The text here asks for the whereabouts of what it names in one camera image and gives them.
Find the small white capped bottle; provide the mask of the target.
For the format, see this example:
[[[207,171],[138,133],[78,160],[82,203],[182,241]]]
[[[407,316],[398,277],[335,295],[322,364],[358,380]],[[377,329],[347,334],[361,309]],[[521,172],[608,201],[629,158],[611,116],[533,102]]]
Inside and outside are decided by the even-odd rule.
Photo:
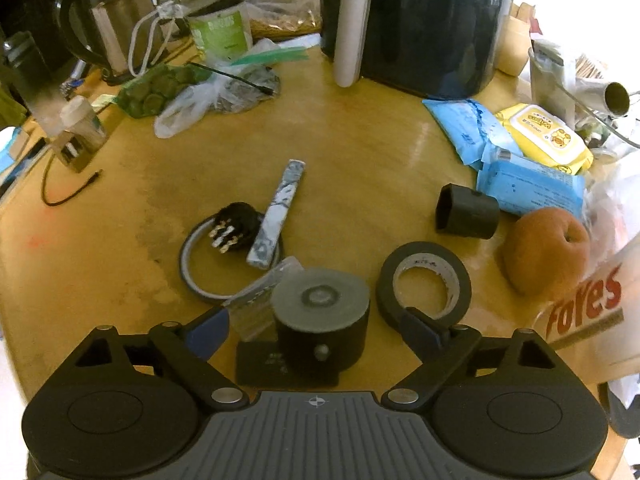
[[[83,96],[74,96],[61,110],[63,131],[52,141],[52,150],[64,166],[84,170],[107,140],[100,118]]]

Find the clear plastic small case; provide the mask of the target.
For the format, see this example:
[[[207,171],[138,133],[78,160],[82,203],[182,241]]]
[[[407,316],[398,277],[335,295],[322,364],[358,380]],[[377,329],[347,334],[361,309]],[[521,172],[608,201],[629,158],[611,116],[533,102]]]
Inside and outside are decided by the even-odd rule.
[[[295,257],[286,257],[222,304],[229,313],[232,330],[242,341],[276,339],[272,293],[285,278],[303,270],[304,267]]]

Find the black electrical tape roll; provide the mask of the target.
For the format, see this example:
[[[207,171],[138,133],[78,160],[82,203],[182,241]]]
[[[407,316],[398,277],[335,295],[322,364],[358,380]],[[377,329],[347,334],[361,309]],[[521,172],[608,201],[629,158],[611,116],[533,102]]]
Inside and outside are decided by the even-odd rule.
[[[378,310],[394,330],[408,307],[416,307],[442,326],[462,321],[469,310],[472,286],[462,261],[449,249],[429,242],[410,242],[384,261],[375,287]]]

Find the green label canister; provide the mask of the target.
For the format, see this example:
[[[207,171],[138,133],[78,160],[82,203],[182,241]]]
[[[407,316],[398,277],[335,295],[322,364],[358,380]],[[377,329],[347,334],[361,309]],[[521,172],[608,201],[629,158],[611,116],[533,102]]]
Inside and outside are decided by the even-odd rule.
[[[202,61],[229,65],[253,47],[250,18],[244,1],[224,9],[206,10],[186,18]]]

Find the bag of green snacks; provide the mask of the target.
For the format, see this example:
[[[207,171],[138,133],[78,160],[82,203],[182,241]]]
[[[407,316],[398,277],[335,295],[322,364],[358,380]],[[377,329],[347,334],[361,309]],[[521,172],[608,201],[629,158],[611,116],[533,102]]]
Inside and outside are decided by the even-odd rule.
[[[188,63],[160,63],[120,88],[115,103],[134,119],[158,116],[183,90],[206,81],[212,72]]]

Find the cardboard tube roll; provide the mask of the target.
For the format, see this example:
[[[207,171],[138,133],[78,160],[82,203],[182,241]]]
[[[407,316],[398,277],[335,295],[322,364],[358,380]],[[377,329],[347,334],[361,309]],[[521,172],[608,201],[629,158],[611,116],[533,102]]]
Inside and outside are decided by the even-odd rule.
[[[338,9],[333,77],[341,88],[360,78],[371,0],[341,0]]]

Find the clear shaker bottle grey lid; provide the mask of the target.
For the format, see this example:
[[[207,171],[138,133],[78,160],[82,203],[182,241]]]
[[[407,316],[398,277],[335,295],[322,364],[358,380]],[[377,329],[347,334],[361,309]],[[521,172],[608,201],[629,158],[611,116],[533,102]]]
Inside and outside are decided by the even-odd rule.
[[[586,384],[637,374],[638,238],[545,308],[534,330]]]

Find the blue plastic wrapper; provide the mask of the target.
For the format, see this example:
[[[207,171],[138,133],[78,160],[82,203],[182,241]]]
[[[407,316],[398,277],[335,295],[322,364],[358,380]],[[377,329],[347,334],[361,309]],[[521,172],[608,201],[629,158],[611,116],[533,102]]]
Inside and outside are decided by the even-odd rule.
[[[464,166],[479,170],[488,144],[523,155],[511,133],[480,102],[424,99],[422,104],[446,134]]]

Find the black power plug adapter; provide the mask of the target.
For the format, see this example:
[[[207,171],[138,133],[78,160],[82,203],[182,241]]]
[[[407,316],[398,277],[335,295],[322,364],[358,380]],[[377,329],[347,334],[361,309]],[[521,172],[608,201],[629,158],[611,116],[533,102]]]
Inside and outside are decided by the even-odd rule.
[[[208,237],[222,254],[253,245],[264,216],[252,205],[234,202],[213,215]]]

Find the black cylindrical block grey top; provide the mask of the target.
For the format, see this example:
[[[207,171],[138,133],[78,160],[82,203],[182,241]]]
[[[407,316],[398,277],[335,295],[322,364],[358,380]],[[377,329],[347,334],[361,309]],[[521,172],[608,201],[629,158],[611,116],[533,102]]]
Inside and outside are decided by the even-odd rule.
[[[277,284],[271,305],[278,345],[292,370],[340,374],[362,356],[370,289],[359,276],[305,269]]]

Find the steel electric kettle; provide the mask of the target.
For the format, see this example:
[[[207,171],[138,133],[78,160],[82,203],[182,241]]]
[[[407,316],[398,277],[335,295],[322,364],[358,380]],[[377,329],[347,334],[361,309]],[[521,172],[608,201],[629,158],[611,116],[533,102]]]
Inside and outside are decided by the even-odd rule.
[[[151,27],[155,10],[153,0],[62,0],[58,26],[68,50],[116,86],[160,54],[163,32]]]

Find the yellow wet wipes pack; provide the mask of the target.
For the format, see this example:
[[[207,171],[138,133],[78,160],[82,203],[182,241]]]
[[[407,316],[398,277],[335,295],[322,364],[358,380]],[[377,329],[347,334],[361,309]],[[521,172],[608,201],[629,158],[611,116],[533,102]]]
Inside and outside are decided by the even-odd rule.
[[[496,118],[524,156],[534,162],[566,174],[580,174],[593,163],[593,154],[584,140],[537,104],[518,103],[500,110]]]

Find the brown snack bag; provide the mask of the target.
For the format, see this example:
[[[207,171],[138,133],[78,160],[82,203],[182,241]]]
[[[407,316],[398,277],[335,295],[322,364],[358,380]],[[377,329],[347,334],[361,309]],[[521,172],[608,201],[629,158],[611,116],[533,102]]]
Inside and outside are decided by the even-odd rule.
[[[285,41],[320,32],[320,0],[245,0],[255,41]]]

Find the marble pattern bar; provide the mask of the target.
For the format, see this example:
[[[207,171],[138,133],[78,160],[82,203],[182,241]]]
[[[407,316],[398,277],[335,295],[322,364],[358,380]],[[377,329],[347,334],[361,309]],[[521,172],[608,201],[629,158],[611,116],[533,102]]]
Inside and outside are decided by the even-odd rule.
[[[305,167],[306,164],[302,160],[290,159],[288,161],[246,257],[246,262],[250,266],[267,270],[276,261],[284,222],[293,203],[299,182],[302,180]]]

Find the blue tissue pack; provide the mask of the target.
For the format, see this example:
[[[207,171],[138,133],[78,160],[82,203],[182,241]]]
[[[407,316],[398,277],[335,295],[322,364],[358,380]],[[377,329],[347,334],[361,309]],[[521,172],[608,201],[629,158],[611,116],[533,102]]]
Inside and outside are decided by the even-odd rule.
[[[585,179],[541,165],[489,144],[480,159],[476,189],[518,217],[541,208],[560,208],[582,218]]]

